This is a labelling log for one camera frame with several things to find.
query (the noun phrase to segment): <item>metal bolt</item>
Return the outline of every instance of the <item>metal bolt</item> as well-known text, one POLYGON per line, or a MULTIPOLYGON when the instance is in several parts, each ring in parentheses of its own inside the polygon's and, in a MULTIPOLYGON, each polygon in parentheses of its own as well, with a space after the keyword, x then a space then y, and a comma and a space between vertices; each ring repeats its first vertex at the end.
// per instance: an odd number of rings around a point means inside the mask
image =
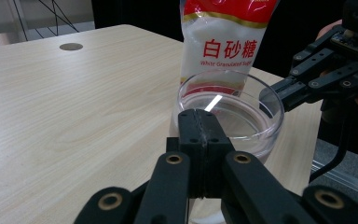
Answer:
POLYGON ((121 194, 112 192, 105 194, 100 201, 98 201, 98 206, 101 210, 108 211, 119 207, 122 202, 123 197, 121 194))
POLYGON ((319 189, 315 192, 316 200, 330 208, 341 209, 344 207, 344 201, 332 191, 319 189))
POLYGON ((175 164, 179 164, 182 162, 182 157, 178 156, 178 155, 171 155, 169 157, 167 157, 166 162, 172 165, 175 164))
POLYGON ((344 85, 345 87, 349 87, 351 83, 349 81, 343 81, 342 85, 344 85))
POLYGON ((237 154, 234 156, 234 161, 238 163, 249 163, 251 162, 251 159, 246 155, 237 154))

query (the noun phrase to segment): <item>floor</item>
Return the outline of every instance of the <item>floor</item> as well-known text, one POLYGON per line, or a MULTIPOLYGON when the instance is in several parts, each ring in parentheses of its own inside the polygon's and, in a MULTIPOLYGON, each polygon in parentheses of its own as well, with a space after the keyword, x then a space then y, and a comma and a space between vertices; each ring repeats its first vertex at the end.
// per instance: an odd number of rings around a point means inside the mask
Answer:
MULTIPOLYGON (((49 38, 58 35, 67 35, 94 29, 93 22, 74 24, 74 27, 62 26, 29 31, 28 40, 49 38)), ((337 147, 322 140, 317 141, 314 163, 328 163, 335 155, 337 147)), ((311 185, 326 185, 338 189, 358 202, 358 156, 348 152, 344 161, 331 173, 320 176, 310 183, 311 185)))

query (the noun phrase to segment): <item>wood grain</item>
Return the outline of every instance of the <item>wood grain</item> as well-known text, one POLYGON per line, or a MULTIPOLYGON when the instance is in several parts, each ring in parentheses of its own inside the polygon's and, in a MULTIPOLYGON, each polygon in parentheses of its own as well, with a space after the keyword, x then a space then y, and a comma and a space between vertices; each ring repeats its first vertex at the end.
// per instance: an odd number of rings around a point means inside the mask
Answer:
MULTIPOLYGON (((165 151, 181 57, 181 42, 128 25, 0 47, 0 223, 72 223, 99 189, 143 184, 165 151)), ((319 117, 318 104, 287 113, 266 164, 296 193, 319 117)))

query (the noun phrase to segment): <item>black metal bracket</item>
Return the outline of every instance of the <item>black metal bracket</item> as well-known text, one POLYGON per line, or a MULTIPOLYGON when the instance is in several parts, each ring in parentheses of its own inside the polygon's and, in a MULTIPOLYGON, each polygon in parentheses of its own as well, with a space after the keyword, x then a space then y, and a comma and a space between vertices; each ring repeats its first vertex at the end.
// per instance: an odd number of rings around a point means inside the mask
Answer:
POLYGON ((333 101, 325 104, 325 111, 358 96, 358 38, 346 32, 335 26, 293 57, 289 77, 272 85, 285 111, 303 103, 333 101))
POLYGON ((214 114, 179 114, 150 180, 133 192, 95 193, 75 223, 187 223, 188 200, 220 198, 227 223, 358 223, 358 204, 335 189, 285 189, 250 153, 236 151, 214 114))

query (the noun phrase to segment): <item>wooden table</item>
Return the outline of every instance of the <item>wooden table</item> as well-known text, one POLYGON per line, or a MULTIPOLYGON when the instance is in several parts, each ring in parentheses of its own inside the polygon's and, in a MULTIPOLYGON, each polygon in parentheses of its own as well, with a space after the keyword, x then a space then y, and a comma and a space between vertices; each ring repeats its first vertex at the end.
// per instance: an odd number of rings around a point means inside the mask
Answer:
MULTIPOLYGON (((129 25, 0 47, 0 223, 72 223, 98 190, 149 179, 165 151, 181 56, 181 42, 129 25), (83 48, 60 49, 67 43, 83 48)), ((286 113, 266 163, 298 194, 319 107, 286 113)))

